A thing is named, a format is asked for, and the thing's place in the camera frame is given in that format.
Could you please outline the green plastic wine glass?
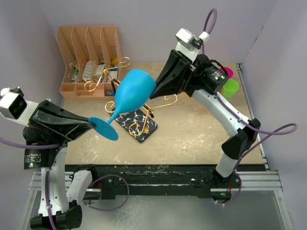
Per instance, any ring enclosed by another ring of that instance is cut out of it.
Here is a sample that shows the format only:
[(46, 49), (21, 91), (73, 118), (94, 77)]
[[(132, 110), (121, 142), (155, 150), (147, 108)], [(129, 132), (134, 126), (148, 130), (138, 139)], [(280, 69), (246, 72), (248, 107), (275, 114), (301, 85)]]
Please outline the green plastic wine glass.
[(235, 95), (238, 89), (239, 83), (234, 79), (229, 79), (220, 90), (220, 93), (224, 98), (231, 98)]

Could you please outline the pink plastic wine glass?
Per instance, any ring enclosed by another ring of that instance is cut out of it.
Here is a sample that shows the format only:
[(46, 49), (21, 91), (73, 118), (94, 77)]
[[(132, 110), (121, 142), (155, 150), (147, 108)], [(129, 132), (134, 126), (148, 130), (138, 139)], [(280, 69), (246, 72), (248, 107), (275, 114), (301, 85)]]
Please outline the pink plastic wine glass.
[(231, 79), (234, 75), (234, 72), (231, 68), (229, 67), (223, 67), (223, 68), (220, 68), (220, 71), (227, 74), (229, 79)]

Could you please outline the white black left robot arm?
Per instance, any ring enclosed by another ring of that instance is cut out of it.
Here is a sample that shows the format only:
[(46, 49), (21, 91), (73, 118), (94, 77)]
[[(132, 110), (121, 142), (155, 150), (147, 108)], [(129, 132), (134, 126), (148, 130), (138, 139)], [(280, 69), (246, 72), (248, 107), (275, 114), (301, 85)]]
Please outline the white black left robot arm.
[(95, 125), (48, 100), (28, 101), (23, 136), (30, 146), (24, 152), (24, 168), (40, 169), (41, 198), (38, 214), (30, 219), (33, 230), (71, 230), (81, 226), (81, 203), (87, 188), (97, 186), (93, 165), (76, 170), (65, 185), (64, 149)]

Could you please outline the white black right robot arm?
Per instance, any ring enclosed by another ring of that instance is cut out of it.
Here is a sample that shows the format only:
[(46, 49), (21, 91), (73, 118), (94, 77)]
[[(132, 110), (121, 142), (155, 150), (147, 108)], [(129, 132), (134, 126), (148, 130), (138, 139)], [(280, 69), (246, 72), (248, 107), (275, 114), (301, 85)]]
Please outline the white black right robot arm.
[(230, 176), (235, 172), (240, 158), (255, 142), (260, 128), (258, 119), (249, 119), (221, 95), (228, 79), (226, 69), (218, 61), (204, 54), (198, 54), (191, 61), (173, 49), (150, 96), (154, 99), (185, 92), (205, 106), (225, 129), (229, 139), (222, 144), (223, 155), (213, 176), (217, 187), (230, 183)]

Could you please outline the black marbled rack base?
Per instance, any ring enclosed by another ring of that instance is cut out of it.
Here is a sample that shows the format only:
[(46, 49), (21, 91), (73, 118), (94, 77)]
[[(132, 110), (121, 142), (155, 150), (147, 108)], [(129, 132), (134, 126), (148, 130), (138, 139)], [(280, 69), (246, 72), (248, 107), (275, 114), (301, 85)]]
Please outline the black marbled rack base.
[(136, 141), (143, 143), (158, 128), (158, 124), (146, 117), (141, 109), (120, 114), (115, 119)]

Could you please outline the tan plastic file organizer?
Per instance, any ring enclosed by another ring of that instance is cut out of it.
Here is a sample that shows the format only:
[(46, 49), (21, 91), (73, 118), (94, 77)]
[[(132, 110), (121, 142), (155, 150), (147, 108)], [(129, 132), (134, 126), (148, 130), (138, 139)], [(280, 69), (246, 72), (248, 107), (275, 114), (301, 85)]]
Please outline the tan plastic file organizer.
[(104, 64), (110, 68), (123, 55), (117, 26), (73, 26), (58, 28), (56, 39), (65, 64), (65, 74), (59, 92), (66, 100), (108, 101), (110, 77), (96, 76)]

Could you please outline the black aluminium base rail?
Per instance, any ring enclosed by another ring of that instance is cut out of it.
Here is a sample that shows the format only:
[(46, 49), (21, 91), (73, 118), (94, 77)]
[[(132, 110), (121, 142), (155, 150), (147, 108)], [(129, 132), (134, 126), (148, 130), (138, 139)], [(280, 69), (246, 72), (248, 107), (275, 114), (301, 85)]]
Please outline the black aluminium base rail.
[(87, 190), (102, 199), (116, 196), (196, 196), (227, 202), (242, 191), (281, 191), (279, 174), (265, 164), (239, 165), (228, 179), (215, 176), (215, 165), (66, 165), (65, 188), (77, 170), (94, 169), (94, 178), (102, 179)]

